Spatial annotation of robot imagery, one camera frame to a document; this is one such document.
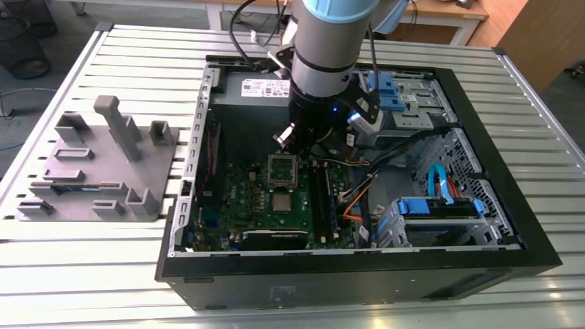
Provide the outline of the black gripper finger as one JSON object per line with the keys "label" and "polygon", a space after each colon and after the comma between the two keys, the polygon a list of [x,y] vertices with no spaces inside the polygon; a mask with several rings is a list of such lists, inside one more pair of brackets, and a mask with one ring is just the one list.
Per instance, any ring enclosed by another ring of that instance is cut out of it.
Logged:
{"label": "black gripper finger", "polygon": [[299,155],[306,149],[303,128],[294,123],[290,123],[271,139],[278,144],[279,150],[289,154]]}

